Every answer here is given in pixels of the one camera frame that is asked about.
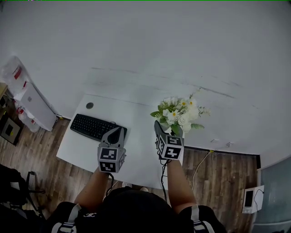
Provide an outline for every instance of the wooden floor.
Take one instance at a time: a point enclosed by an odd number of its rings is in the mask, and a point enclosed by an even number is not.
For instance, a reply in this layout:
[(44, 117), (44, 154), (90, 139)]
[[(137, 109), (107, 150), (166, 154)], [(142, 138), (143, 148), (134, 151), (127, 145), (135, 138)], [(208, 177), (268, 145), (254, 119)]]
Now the wooden floor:
[[(31, 133), (25, 127), (16, 147), (0, 137), (1, 164), (17, 169), (24, 178), (28, 171), (36, 172), (37, 179), (32, 179), (30, 185), (46, 190), (46, 194), (34, 197), (41, 205), (45, 205), (46, 217), (60, 202), (74, 201), (92, 175), (56, 157), (68, 124), (68, 121), (59, 120), (52, 132), (41, 129)], [(183, 168), (190, 185), (196, 166), (206, 154), (198, 150), (185, 150)], [(198, 204), (214, 210), (229, 233), (244, 233), (249, 230), (251, 215), (241, 213), (243, 189), (255, 185), (254, 156), (213, 153), (198, 169), (194, 194)], [(121, 182), (114, 186), (118, 187), (121, 187)], [(149, 190), (163, 197), (162, 190)]]

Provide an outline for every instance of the small device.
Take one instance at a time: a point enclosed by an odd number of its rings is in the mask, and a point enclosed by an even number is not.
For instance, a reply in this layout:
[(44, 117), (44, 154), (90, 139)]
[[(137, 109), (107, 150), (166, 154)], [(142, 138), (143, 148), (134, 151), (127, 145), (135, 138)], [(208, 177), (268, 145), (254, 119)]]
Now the small device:
[[(112, 134), (116, 134), (118, 140), (116, 143), (111, 143), (109, 138)], [(118, 173), (125, 161), (124, 144), (124, 128), (117, 127), (106, 132), (98, 146), (98, 163), (101, 172)]]
[[(71, 124), (70, 129), (82, 134), (85, 137), (91, 138), (96, 141), (101, 141), (103, 135), (109, 130), (121, 127), (112, 122), (106, 122), (94, 117), (77, 114)], [(124, 137), (126, 136), (127, 129), (123, 127)], [(116, 132), (110, 137), (111, 143), (118, 141), (119, 134)]]
[(262, 209), (264, 185), (245, 189), (242, 213), (254, 213)]
[(184, 139), (165, 133), (158, 121), (155, 121), (155, 132), (159, 159), (179, 160), (180, 155), (184, 153)]

